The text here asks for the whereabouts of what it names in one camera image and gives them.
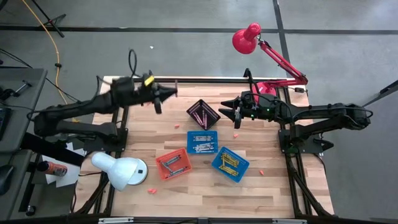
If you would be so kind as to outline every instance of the white paper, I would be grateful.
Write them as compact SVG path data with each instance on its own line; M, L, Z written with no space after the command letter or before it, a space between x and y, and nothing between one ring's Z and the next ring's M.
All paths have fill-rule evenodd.
M72 142L67 143L67 149L74 153L82 155L82 156L84 156L86 154L86 152L83 149L73 150ZM80 167L72 165L72 164L68 164L66 162L58 161L51 157L47 157L47 156L42 156L42 157L43 157L43 161L49 161L49 162L61 164L61 165L68 167L68 172L63 177L57 177L54 175L46 174L45 178L47 179L48 184L51 184L52 182L56 181L55 185L57 187L63 187L66 185L74 184L77 181L77 179L79 178Z

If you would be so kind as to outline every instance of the white desk lamp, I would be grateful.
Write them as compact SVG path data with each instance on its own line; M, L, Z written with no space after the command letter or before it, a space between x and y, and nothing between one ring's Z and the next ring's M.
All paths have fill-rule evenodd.
M142 183L148 174L148 167L141 159L124 157L115 159L103 152L97 152L91 163L108 174L112 186L122 191L127 184L137 185Z

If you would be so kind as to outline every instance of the yellow cable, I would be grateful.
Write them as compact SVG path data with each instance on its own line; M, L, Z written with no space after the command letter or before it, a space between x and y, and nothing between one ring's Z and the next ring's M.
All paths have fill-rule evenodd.
M57 63L60 63L60 53L58 52L58 47L57 44L55 43L54 39L52 38L50 32L47 30L47 28L44 26L44 24L42 23L42 21L37 17L36 13L29 7L29 5L25 2L25 0L21 0L22 2L24 2L24 4L26 5L26 7L29 9L29 11L33 14L33 16L37 19L37 21L40 23L40 25L43 27L43 29L45 30L45 32L47 33L47 35L50 37L52 44L54 45L55 48L55 53L57 54ZM58 77L60 75L60 67L57 67L57 76L55 76L55 85L57 87L58 86ZM63 96L61 90L58 90L58 92L60 93L63 101L65 102L65 104L68 104L67 99L65 99L65 97ZM78 122L77 119L72 118L72 121L74 122Z

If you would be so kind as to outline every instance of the orange bin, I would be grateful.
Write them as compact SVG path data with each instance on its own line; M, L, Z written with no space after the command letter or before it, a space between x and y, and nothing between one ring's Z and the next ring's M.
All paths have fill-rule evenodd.
M166 163L167 161L169 161L177 156L179 156L180 159L171 163L170 165L168 165L168 167L172 171L176 171L181 168L185 168L185 169L178 174L170 176L170 171L166 167L163 166L162 162ZM174 178L178 175L184 174L184 173L192 170L191 162L189 161L187 151L184 148L178 149L176 151L172 151L170 153L167 153L166 155L156 158L156 166L157 166L157 169L159 170L160 178L162 180L169 180L171 178Z

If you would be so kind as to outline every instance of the wooden tabletop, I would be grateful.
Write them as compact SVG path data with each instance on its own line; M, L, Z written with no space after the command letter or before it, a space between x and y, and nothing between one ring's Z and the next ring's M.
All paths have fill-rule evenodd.
M111 81L115 77L105 77ZM193 170L170 180L161 180L155 158L186 147L187 131L201 130L186 110L199 99L215 111L222 108L221 101L232 100L248 90L247 84L181 83L178 98L171 97L162 105L162 114L156 114L153 105L132 106L127 127L129 137L122 157L140 158L149 167L146 180L137 186L128 185L116 191L113 216L145 217L240 217L277 218L293 217L292 198L285 157L279 149L278 123L261 120L242 120L241 128L221 114L212 127L218 132L219 147L226 146L250 162L240 183L235 183L211 167L212 155L190 155ZM109 86L103 85L101 91ZM292 104L308 105L305 93L290 91ZM93 123L110 122L111 114L96 114ZM311 121L300 121L308 124ZM311 154L303 154L308 188L324 208L333 213L325 171L320 161ZM81 174L98 172L87 159ZM76 188L78 210L98 185L100 176L80 177ZM155 188L157 193L147 193ZM300 208L304 211L302 193L298 190Z

